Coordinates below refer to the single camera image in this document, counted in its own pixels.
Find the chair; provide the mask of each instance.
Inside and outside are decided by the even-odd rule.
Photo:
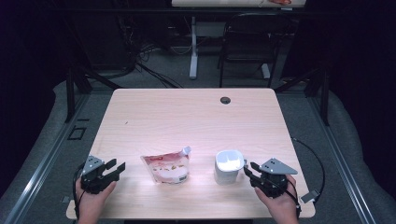
[[[289,18],[282,15],[242,13],[226,22],[219,56],[219,86],[222,87],[224,63],[255,63],[258,69],[271,64],[267,87],[271,86],[276,59],[283,37],[291,27]]]

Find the snack bag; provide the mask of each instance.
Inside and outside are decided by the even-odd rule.
[[[158,156],[142,156],[154,180],[158,183],[178,184],[187,179],[189,174],[190,147],[179,152]]]

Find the table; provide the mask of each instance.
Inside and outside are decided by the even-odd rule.
[[[223,104],[221,97],[229,97]],[[190,174],[179,185],[156,184],[143,155],[190,146]],[[126,170],[106,202],[102,218],[217,219],[263,218],[270,214],[248,177],[220,186],[215,156],[238,149],[247,162],[275,157],[298,171],[297,192],[308,192],[276,95],[271,89],[119,89],[114,91],[93,142],[91,155],[126,162]],[[67,216],[75,218],[74,202]],[[301,217],[312,217],[312,203]]]
[[[290,10],[294,7],[304,7],[305,0],[291,0],[291,3],[285,6],[280,4],[272,3],[268,0],[172,0],[172,7],[280,7],[284,10]],[[210,33],[201,32],[204,34],[202,36],[211,36],[211,37],[219,37],[222,36],[222,32],[224,29],[224,24],[221,22],[216,22],[216,24],[207,25],[207,22],[199,22],[195,21],[195,17],[191,19],[191,63],[190,63],[190,79],[197,78],[197,67],[198,67],[198,52],[197,52],[197,42],[196,37],[199,36],[197,28],[204,27],[205,31],[206,27],[209,27]],[[269,77],[268,65],[264,64],[262,67],[262,73],[264,78]]]

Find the table leg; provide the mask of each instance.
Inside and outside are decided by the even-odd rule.
[[[268,68],[268,63],[264,63],[262,65],[262,77],[263,78],[270,78],[271,73],[270,73],[270,69]]]
[[[196,28],[195,17],[192,17],[191,20],[191,65],[190,65],[190,79],[197,78],[197,67],[198,67],[198,53],[197,53],[197,34],[195,31]]]

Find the human hand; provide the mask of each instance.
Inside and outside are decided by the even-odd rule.
[[[291,175],[286,178],[295,186],[296,180]],[[259,199],[268,207],[271,216],[277,224],[295,224],[298,223],[296,215],[296,203],[287,194],[284,193],[276,198],[268,198],[259,188],[254,188]],[[294,187],[288,183],[287,191],[296,197]]]
[[[84,192],[81,188],[81,178],[76,181],[76,195],[77,200],[79,200],[78,224],[91,224],[98,221],[99,216],[102,214],[102,210],[105,207],[105,201],[116,185],[117,182],[113,181],[109,186],[107,186],[107,188],[98,194],[90,194],[88,192]]]
[[[291,0],[270,0],[270,2],[280,4],[282,6],[291,4]]]

